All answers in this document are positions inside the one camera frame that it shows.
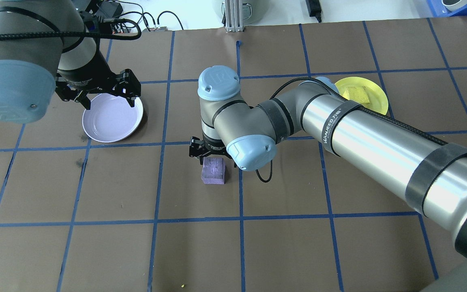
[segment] wire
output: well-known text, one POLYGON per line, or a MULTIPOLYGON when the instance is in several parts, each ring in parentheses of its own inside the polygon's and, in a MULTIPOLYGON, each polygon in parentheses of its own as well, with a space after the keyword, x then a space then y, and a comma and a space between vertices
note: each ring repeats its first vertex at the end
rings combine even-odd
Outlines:
POLYGON ((163 11, 162 13, 160 13, 160 15, 158 15, 158 19, 157 19, 157 24, 160 25, 160 16, 164 13, 170 13, 174 16, 176 16, 176 19, 178 19, 178 22, 180 23, 180 26, 181 26, 181 30, 183 31, 183 24, 181 24, 181 21, 180 21, 180 18, 176 15, 176 13, 172 12, 172 11, 163 11))
POLYGON ((137 23, 139 23, 141 20, 143 20, 143 23, 145 24, 145 28, 146 28, 148 31, 150 31, 149 23, 148 23, 147 19, 145 19, 145 16, 144 16, 145 13, 144 13, 144 14, 141 14, 141 13, 139 13, 139 12, 137 12, 137 11, 130 11, 130 12, 121 14, 121 15, 119 15, 118 17, 122 17, 122 16, 124 16, 124 15, 132 14, 132 13, 141 15, 141 18, 137 21, 137 23))
POLYGON ((150 16, 150 18, 152 19, 152 24, 155 26, 155 25, 156 25, 156 22, 154 21, 154 16, 152 16, 152 14, 150 14, 150 13, 148 13, 148 12, 144 12, 144 13, 143 13, 144 17, 145 17, 146 14, 150 16))
MULTIPOLYGON (((330 88, 328 85, 326 85, 325 83, 323 83, 322 81, 318 80, 318 79, 315 79, 315 78, 311 78, 311 77, 297 77, 297 78, 293 78, 291 80, 289 80, 288 82, 284 83, 281 87, 279 87, 275 93, 270 97, 270 99, 274 98, 280 91, 282 91, 282 89, 284 89, 285 87, 287 87, 288 85, 290 85, 291 83, 293 82, 297 82, 297 81, 312 81, 312 82, 315 82, 317 83, 318 85, 321 85, 324 89, 326 89, 327 91, 330 92, 331 95, 335 96, 336 98, 338 98, 339 100, 341 101, 347 101, 346 98, 344 98, 343 96, 341 96, 339 93, 337 93, 335 90, 333 90, 332 88, 330 88)), ((359 110, 363 111, 363 112, 366 112, 370 115, 373 115, 377 118, 380 118, 382 120, 386 120, 387 122, 391 122, 392 124, 395 124, 396 126, 399 126, 401 128, 404 128, 416 135, 419 135, 421 136, 422 138, 424 139, 427 139, 429 141, 432 141, 436 144, 439 144, 439 145, 446 145, 448 144, 448 142, 444 141, 444 140, 441 140, 437 137, 434 137, 433 135, 430 135, 428 133, 425 133, 413 126, 410 126, 409 124, 405 124, 404 122, 400 122, 398 120, 395 120, 389 116, 386 116, 386 115, 382 115, 378 112, 375 112, 373 110, 370 110, 370 109, 367 109, 366 107, 359 107, 358 108, 359 110)))
POLYGON ((261 174, 259 173, 259 170, 256 170, 255 173, 257 174, 257 177, 263 182, 263 183, 268 183, 271 181, 271 177, 273 176, 273 160, 270 161, 269 163, 269 178, 268 179, 263 179, 261 177, 261 174))
POLYGON ((120 17, 123 16, 123 15, 130 14, 130 13, 138 13, 138 14, 141 15, 141 18, 137 22, 140 22, 141 20, 143 20, 143 22, 145 24, 145 28, 147 28, 147 30, 150 31, 149 24, 147 22, 147 19, 145 19, 145 16, 144 16, 145 12, 144 12, 144 9, 143 9, 142 5, 139 5, 138 3, 134 3, 134 2, 127 2, 127 1, 121 1, 121 0, 104 0, 104 1, 105 2, 118 2, 118 3, 124 3, 124 4, 132 4, 132 5, 138 6, 141 9, 141 13, 136 12, 136 11, 131 11, 131 12, 124 13, 124 14, 120 15, 120 17))
POLYGON ((315 14, 315 18, 317 19, 318 22, 322 22, 322 13, 317 13, 315 14))
POLYGON ((10 34, 0 34, 0 41, 9 41, 12 39, 44 39, 48 37, 92 37, 94 39, 119 39, 123 41, 133 41, 141 37, 141 30, 139 25, 136 22, 133 22, 130 19, 117 19, 115 24, 133 24, 138 32, 136 35, 112 35, 112 34, 103 34, 103 33, 93 33, 93 32, 27 32, 27 33, 10 33, 10 34))

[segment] white bowl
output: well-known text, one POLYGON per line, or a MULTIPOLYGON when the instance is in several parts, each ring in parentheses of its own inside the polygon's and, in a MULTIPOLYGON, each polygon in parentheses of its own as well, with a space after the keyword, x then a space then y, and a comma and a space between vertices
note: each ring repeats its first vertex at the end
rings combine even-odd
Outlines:
POLYGON ((120 141, 137 129, 143 116, 143 104, 135 99, 130 107, 123 97, 99 94, 91 100, 91 110, 82 114, 82 128, 93 140, 102 143, 120 141))
POLYGON ((444 7, 452 12, 467 4, 467 0, 442 0, 442 2, 444 7))

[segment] yellow sponge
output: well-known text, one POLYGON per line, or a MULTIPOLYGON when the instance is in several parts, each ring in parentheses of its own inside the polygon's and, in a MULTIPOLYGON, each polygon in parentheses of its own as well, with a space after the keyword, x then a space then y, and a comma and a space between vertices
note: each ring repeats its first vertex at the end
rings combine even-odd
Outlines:
POLYGON ((362 105, 366 103, 371 103, 368 99, 368 94, 365 92, 365 86, 352 87, 349 86, 345 89, 345 92, 342 94, 344 98, 354 100, 361 103, 362 105))

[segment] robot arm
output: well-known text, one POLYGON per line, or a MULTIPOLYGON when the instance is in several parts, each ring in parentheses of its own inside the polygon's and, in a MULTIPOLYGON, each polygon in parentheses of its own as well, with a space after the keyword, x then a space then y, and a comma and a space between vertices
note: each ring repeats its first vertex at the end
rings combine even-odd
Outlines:
POLYGON ((456 250, 467 257, 467 148, 441 146, 368 110, 355 110, 361 105, 342 101, 313 80, 253 108, 239 92, 239 77, 228 67, 201 74, 204 140, 193 137, 191 157, 226 155, 241 170, 253 171, 275 157, 276 144, 304 130, 450 231, 456 250))
MULTIPOLYGON (((0 34, 85 31, 70 0, 0 0, 0 34)), ((88 93, 122 96, 133 107, 140 90, 131 70, 111 72, 90 37, 0 41, 0 120, 39 120, 54 91, 90 109, 88 93)))

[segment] light blue joint cap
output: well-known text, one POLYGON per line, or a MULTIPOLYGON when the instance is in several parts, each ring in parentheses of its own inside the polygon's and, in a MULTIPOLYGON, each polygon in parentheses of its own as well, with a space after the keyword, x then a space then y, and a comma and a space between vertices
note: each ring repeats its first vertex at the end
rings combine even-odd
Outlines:
POLYGON ((276 145, 266 135, 246 135, 228 143, 226 151, 241 170, 253 172, 273 160, 276 145))
POLYGON ((26 124, 40 120, 50 104, 55 79, 45 68, 0 60, 0 120, 26 124))
MULTIPOLYGON (((338 91, 338 88, 336 87, 336 85, 334 85, 334 83, 332 83, 332 81, 331 81, 329 78, 324 77, 324 76, 318 76, 318 77, 315 78, 315 79, 318 79, 318 80, 322 81, 322 82, 325 83, 327 86, 329 86, 330 89, 336 91, 336 93, 338 93, 338 94, 340 93, 340 91, 338 91)), ((312 83, 313 83, 313 81, 304 81, 304 82, 302 82, 302 83, 300 83, 300 84, 308 83, 308 82, 312 82, 312 83)))
POLYGON ((226 100, 237 95, 239 91, 239 76, 229 67, 215 65, 203 70, 199 76, 198 95, 204 100, 226 100))

